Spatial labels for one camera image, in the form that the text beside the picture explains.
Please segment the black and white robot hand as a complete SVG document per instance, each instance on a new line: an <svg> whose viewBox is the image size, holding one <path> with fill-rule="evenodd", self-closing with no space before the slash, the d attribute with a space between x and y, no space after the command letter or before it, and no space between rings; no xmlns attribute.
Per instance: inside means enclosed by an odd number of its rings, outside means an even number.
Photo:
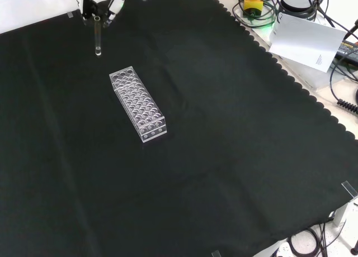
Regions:
<svg viewBox="0 0 358 257"><path fill-rule="evenodd" d="M77 0L84 21L98 16L109 26L124 6L125 0Z"/></svg>

